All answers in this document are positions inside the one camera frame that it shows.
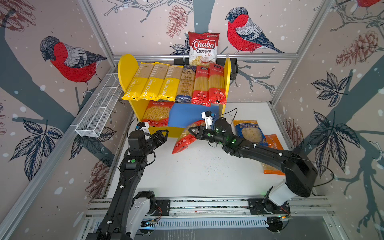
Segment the red fusilli bag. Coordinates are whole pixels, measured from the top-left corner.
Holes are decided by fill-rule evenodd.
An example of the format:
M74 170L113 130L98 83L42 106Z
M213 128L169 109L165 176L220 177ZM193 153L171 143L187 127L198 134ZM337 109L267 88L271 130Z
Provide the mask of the red fusilli bag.
M150 127L167 127L173 106L174 102L150 101L142 122L148 123Z
M189 128L205 126L205 125L206 124L204 120L199 120L188 125L185 128L185 130L182 132L180 137L178 138L177 142L175 143L172 154L182 152L183 150L187 149L189 145L191 145L193 142L197 140L197 138L189 132Z

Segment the red spaghetti pack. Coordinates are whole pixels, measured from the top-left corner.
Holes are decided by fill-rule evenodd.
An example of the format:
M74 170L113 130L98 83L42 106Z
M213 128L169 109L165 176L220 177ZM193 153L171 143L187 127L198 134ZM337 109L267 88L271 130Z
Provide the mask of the red spaghetti pack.
M224 79L224 67L210 63L209 65L209 97L212 104L225 105L227 103Z
M203 66L197 66L194 90L192 96L193 105L210 107L209 97L209 69Z

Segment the dark blue spaghetti pack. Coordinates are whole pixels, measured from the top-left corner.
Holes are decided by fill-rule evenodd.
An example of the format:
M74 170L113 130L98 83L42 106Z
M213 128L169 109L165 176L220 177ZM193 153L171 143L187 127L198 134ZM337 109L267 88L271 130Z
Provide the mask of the dark blue spaghetti pack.
M190 104L195 84L196 66L185 65L179 82L175 102Z

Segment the yellow spaghetti pack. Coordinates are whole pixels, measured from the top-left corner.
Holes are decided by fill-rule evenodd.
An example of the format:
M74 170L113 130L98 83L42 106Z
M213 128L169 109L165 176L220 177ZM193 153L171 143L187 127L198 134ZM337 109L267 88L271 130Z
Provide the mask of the yellow spaghetti pack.
M155 63L140 99L156 101L170 65Z
M122 100L138 101L154 68L154 63L141 63Z
M183 72L183 66L170 66L168 68L163 85L157 96L157 101L174 102Z

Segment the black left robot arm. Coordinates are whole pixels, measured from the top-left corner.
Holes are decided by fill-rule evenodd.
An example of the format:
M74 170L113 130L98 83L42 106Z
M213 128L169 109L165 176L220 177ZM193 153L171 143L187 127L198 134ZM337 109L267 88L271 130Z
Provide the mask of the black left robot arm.
M145 216L155 212L154 192L135 195L135 191L145 168L150 165L148 156L166 143L168 134L168 130L158 130L151 135L138 129L129 134L129 147L120 164L116 192L103 221L95 233L87 235L87 240L133 240Z

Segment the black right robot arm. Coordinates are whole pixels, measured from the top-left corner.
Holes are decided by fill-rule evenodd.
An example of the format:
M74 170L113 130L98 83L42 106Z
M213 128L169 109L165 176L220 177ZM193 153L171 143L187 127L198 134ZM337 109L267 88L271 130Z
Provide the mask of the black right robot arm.
M278 169L285 174L290 191L300 197L310 196L318 171L308 159L302 159L292 151L272 149L236 136L225 118L216 120L212 129L198 126L189 128L189 132L198 140L221 145L231 156L252 159Z

